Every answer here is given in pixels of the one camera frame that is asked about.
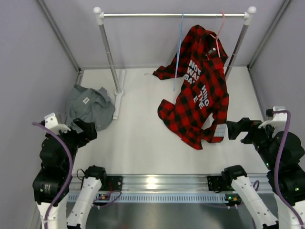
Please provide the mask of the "grey shirt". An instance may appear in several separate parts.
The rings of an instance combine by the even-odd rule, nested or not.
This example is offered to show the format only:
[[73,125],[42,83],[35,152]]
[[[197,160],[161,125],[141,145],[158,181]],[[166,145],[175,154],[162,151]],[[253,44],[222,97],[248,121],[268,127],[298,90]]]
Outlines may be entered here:
[[96,131],[106,129],[112,122],[115,106],[105,88],[98,90],[75,85],[66,101],[65,124],[72,129],[72,121],[80,118],[94,122]]

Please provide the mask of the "blue wire hanger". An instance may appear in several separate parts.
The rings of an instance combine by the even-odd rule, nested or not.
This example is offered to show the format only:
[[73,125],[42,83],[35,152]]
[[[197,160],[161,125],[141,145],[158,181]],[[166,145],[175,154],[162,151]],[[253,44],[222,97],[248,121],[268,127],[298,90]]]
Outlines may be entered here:
[[176,86],[177,86],[177,75],[178,75],[179,60],[180,60],[180,53],[181,53],[182,34],[183,34],[183,19],[184,19],[184,12],[182,13],[181,23],[180,23],[180,36],[179,36],[179,42],[178,42],[178,46],[177,46],[173,91],[175,91]]

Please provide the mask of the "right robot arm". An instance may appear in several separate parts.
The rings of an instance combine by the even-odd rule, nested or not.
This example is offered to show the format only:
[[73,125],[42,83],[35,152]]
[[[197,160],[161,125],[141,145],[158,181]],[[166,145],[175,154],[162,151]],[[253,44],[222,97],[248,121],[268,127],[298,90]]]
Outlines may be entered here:
[[266,177],[277,204],[275,216],[256,192],[241,165],[222,172],[222,185],[241,198],[258,229],[303,229],[305,227],[305,172],[299,166],[305,150],[300,139],[284,130],[274,134],[270,124],[242,118],[228,121],[228,138],[235,140],[241,132],[243,144],[253,145],[268,169]]

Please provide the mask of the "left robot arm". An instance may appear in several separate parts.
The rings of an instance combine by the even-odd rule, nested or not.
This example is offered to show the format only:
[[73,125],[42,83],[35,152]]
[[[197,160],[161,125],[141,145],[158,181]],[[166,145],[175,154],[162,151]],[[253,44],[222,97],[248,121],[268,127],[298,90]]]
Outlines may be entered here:
[[76,118],[73,123],[80,132],[60,124],[55,115],[33,123],[46,132],[40,151],[41,169],[32,184],[43,229],[84,229],[98,191],[108,184],[105,168],[88,167],[74,207],[69,215],[66,214],[78,149],[97,138],[94,122],[87,123]]

